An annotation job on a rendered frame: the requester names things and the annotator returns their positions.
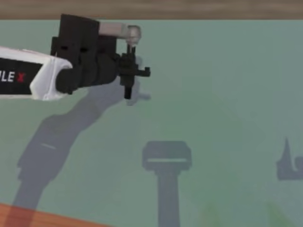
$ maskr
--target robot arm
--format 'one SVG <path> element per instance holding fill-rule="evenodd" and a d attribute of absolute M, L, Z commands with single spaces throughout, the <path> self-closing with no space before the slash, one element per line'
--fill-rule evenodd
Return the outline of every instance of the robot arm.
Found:
<path fill-rule="evenodd" d="M 139 70 L 135 61 L 140 38 L 138 26 L 63 14 L 51 55 L 0 47 L 0 98 L 57 100 L 119 76 L 124 98 L 130 99 L 134 77 L 150 76 L 150 69 Z M 127 53 L 116 53 L 117 39 L 126 40 Z"/>

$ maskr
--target red letter x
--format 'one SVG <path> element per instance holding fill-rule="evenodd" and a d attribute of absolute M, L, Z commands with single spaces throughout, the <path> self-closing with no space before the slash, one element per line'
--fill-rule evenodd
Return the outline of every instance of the red letter x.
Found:
<path fill-rule="evenodd" d="M 19 73 L 18 73 L 17 81 L 18 81 L 19 83 L 24 82 L 24 76 L 25 76 L 25 73 L 19 72 Z"/>

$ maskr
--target black label band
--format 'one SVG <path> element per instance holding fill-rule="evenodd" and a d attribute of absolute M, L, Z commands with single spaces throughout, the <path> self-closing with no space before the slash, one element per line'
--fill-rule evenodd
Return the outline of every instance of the black label band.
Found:
<path fill-rule="evenodd" d="M 0 95 L 31 95 L 30 84 L 42 64 L 0 58 Z"/>

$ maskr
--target green surface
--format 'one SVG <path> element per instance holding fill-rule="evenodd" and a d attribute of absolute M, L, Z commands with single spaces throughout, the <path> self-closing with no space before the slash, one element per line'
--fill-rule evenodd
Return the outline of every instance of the green surface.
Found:
<path fill-rule="evenodd" d="M 179 176 L 182 227 L 300 226 L 303 184 L 279 182 L 276 161 L 286 136 L 292 155 L 303 153 L 303 22 L 136 23 L 138 54 L 152 69 L 141 90 L 151 100 L 120 102 L 82 132 L 38 210 L 156 227 L 156 176 L 143 169 L 142 149 L 150 140 L 182 140 L 193 157 Z M 58 25 L 2 21 L 0 44 L 47 53 Z M 13 202 L 17 162 L 41 121 L 85 94 L 0 101 L 0 202 Z"/>

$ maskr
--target wooden edge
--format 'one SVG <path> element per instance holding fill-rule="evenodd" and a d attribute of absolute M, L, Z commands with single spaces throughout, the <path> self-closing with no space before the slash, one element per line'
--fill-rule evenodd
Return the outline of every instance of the wooden edge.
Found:
<path fill-rule="evenodd" d="M 0 19 L 59 19 L 62 13 L 98 19 L 303 19 L 302 3 L 231 0 L 0 0 Z"/>
<path fill-rule="evenodd" d="M 46 212 L 0 204 L 0 227 L 110 227 Z"/>

